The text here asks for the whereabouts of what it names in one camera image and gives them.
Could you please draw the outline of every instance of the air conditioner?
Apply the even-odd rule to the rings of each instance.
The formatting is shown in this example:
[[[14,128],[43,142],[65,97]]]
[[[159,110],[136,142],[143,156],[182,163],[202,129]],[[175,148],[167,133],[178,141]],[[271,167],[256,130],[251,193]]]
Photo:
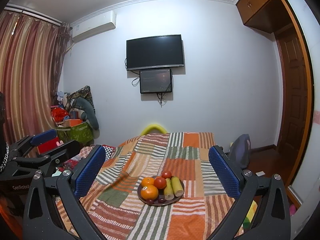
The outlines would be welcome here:
[[[110,31],[116,28],[116,14],[108,11],[83,21],[73,27],[72,39],[82,41],[91,36]]]

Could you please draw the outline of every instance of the patchwork bedspread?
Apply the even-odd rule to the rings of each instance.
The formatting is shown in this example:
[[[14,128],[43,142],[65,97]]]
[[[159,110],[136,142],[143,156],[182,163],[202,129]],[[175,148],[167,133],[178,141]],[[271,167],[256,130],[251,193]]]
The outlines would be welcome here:
[[[148,134],[119,147],[101,168],[81,203],[108,240],[206,239],[224,218],[229,198],[208,161],[212,133]],[[137,196],[144,177],[170,170],[185,185],[184,197],[165,207],[145,205]],[[61,201],[70,233],[76,235]]]

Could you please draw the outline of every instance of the plate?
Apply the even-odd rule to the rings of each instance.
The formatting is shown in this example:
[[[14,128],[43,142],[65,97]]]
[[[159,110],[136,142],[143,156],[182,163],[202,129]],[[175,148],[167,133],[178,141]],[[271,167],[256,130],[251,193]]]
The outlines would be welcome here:
[[[160,175],[152,176],[152,178],[155,179],[156,177],[159,177],[159,176],[160,176]],[[182,182],[181,180],[180,180],[180,183],[181,183],[181,185],[182,185],[183,194],[184,194],[184,184],[183,184],[183,182]],[[141,197],[141,194],[140,194],[141,189],[142,189],[142,186],[141,186],[141,184],[140,184],[139,187],[138,187],[138,197],[139,197],[139,199],[140,199],[143,203],[147,204],[147,202]],[[159,196],[160,196],[160,195],[164,195],[163,189],[159,189]],[[157,199],[155,200],[155,202],[154,202],[152,205],[150,205],[150,206],[164,207],[164,206],[167,206],[167,205],[176,203],[179,199],[181,199],[181,198],[183,197],[183,195],[181,195],[180,197],[174,196],[174,198],[173,198],[172,200],[166,200],[166,202],[164,202],[164,203],[159,203],[159,202],[158,202],[159,196],[157,197]]]

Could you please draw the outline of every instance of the grape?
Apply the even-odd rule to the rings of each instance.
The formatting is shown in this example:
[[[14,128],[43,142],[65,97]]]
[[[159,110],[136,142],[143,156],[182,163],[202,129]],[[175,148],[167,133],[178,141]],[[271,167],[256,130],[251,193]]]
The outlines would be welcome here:
[[[150,206],[150,205],[153,205],[154,201],[152,199],[147,199],[147,204]]]
[[[166,201],[165,198],[159,198],[159,199],[158,199],[158,202],[159,202],[159,203],[164,203],[165,201]]]

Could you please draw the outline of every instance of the blue gripper pad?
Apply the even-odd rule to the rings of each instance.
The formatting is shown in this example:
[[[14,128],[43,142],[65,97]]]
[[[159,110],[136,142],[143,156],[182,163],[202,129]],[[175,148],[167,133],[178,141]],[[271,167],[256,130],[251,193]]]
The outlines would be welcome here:
[[[87,195],[92,183],[106,160],[106,151],[102,146],[99,146],[97,149],[95,147],[92,151],[93,150],[95,150],[93,156],[75,179],[74,194],[77,199]]]
[[[32,146],[39,146],[40,144],[45,143],[47,141],[50,141],[56,137],[57,137],[57,131],[55,129],[51,129],[51,130],[48,130],[43,133],[35,135],[31,139],[30,144]]]
[[[209,162],[228,196],[238,199],[240,196],[239,180],[214,147],[209,149]]]

